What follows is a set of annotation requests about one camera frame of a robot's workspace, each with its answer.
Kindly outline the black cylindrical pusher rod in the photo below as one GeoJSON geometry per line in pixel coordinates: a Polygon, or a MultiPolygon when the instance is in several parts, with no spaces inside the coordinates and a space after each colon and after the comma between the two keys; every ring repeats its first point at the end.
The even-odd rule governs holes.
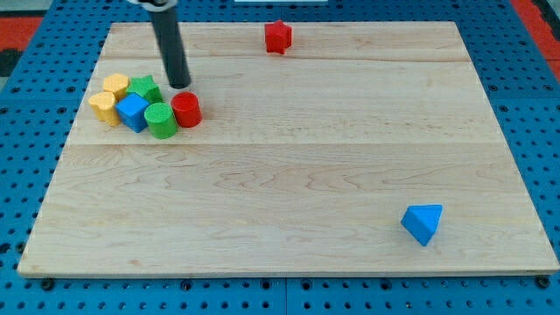
{"type": "Polygon", "coordinates": [[[155,7],[150,19],[170,86],[187,88],[192,80],[175,6],[155,7]]]}

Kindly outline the silver rod mount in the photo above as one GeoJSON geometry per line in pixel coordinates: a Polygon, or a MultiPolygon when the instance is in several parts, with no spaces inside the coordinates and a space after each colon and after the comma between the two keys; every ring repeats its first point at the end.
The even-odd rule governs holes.
{"type": "Polygon", "coordinates": [[[129,3],[139,5],[146,11],[167,11],[177,5],[178,0],[127,0],[129,3]]]}

